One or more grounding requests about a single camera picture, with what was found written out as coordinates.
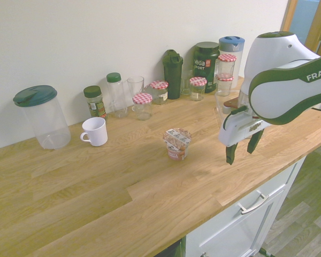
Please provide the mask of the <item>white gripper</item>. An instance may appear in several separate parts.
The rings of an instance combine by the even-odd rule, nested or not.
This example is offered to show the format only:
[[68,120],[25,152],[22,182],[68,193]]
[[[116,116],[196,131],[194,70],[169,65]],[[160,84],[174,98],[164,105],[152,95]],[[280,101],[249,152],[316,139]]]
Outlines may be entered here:
[[252,154],[263,135],[263,129],[270,126],[270,123],[260,118],[254,118],[252,113],[249,114],[247,106],[242,106],[231,111],[223,121],[218,139],[226,146],[226,162],[228,164],[233,164],[235,150],[240,141],[252,136],[247,148],[247,152]]

